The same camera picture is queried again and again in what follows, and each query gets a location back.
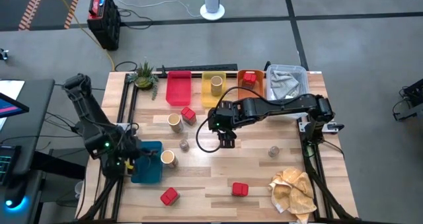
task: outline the concrete floor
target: concrete floor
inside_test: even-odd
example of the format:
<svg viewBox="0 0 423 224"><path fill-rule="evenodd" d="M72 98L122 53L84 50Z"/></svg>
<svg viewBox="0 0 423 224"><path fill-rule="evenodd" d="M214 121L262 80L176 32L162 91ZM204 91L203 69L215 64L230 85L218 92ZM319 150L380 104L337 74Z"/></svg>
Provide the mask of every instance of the concrete floor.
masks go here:
<svg viewBox="0 0 423 224"><path fill-rule="evenodd" d="M150 4L164 0L125 0ZM203 0L181 0L197 14ZM286 16L285 0L222 0L226 17ZM423 0L292 0L296 15L401 13L421 11ZM80 0L84 19L89 0ZM153 20L191 19L182 5L135 9ZM421 223L423 197L423 127L415 118L395 122L391 109L398 90L422 78L423 18L310 20L298 22L311 71L322 71L340 132L346 166L360 217L368 221ZM266 61L299 65L291 24L237 22L121 28L116 63L150 61L184 66L238 63L262 69ZM62 83L76 73L89 75L104 88L110 63L79 29L0 32L0 46L11 51L0 77L53 78ZM95 95L102 99L101 91ZM75 111L56 88L49 107L76 121ZM65 134L45 125L44 134ZM44 146L49 140L40 140ZM82 147L80 140L52 140L51 147ZM41 223L69 221L74 208L44 208Z"/></svg>

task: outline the yellow bin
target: yellow bin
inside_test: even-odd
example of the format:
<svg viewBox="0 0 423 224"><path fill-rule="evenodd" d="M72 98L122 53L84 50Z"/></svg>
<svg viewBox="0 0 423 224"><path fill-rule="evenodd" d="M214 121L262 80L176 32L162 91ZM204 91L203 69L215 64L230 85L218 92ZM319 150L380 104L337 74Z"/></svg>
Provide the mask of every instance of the yellow bin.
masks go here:
<svg viewBox="0 0 423 224"><path fill-rule="evenodd" d="M220 93L212 95L212 78L219 76L222 78L222 90ZM201 102L203 107L212 108L219 102L220 97L226 91L226 73L221 71L206 71L201 77Z"/></svg>

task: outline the succulent plant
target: succulent plant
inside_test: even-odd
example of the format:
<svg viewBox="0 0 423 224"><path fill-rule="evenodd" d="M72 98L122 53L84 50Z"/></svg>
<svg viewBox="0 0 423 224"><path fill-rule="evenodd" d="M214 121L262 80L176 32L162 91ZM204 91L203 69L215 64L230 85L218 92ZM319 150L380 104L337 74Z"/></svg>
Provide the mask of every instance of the succulent plant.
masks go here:
<svg viewBox="0 0 423 224"><path fill-rule="evenodd" d="M141 90L153 89L151 99L155 100L157 96L159 78L151 73L153 72L153 68L154 67L148 66L148 61L144 62L143 65L140 64L139 68L128 76L127 82L135 83L135 85Z"/></svg>

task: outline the laptop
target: laptop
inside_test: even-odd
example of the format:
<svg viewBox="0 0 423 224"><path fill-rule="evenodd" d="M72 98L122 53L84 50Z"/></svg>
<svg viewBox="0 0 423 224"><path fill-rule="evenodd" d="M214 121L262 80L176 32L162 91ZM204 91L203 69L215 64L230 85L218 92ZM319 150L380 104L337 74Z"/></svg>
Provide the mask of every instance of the laptop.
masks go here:
<svg viewBox="0 0 423 224"><path fill-rule="evenodd" d="M29 107L0 93L0 118L29 112Z"/></svg>

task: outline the red cube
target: red cube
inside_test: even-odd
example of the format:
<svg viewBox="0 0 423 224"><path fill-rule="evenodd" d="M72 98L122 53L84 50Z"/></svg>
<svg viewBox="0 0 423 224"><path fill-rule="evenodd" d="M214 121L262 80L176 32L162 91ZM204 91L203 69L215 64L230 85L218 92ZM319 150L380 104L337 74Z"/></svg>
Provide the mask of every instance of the red cube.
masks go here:
<svg viewBox="0 0 423 224"><path fill-rule="evenodd" d="M232 195L245 197L249 194L249 185L242 184L238 182L234 182L232 184Z"/></svg>
<svg viewBox="0 0 423 224"><path fill-rule="evenodd" d="M243 87L252 89L257 81L257 75L253 73L245 73L243 77Z"/></svg>
<svg viewBox="0 0 423 224"><path fill-rule="evenodd" d="M182 119L191 126L194 125L194 123L196 123L197 121L196 113L189 107L185 107L184 109L182 109L180 114L182 115Z"/></svg>
<svg viewBox="0 0 423 224"><path fill-rule="evenodd" d="M165 205L172 205L179 198L180 194L174 188L168 188L160 197Z"/></svg>

